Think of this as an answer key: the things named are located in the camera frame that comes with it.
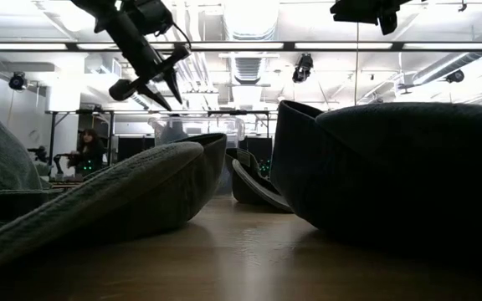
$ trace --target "table surface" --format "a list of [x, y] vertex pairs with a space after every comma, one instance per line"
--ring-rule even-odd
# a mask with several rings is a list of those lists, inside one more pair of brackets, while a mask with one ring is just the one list
[[0, 270], [0, 300], [482, 300], [482, 273], [333, 242], [292, 214], [215, 198], [186, 227], [43, 250]]

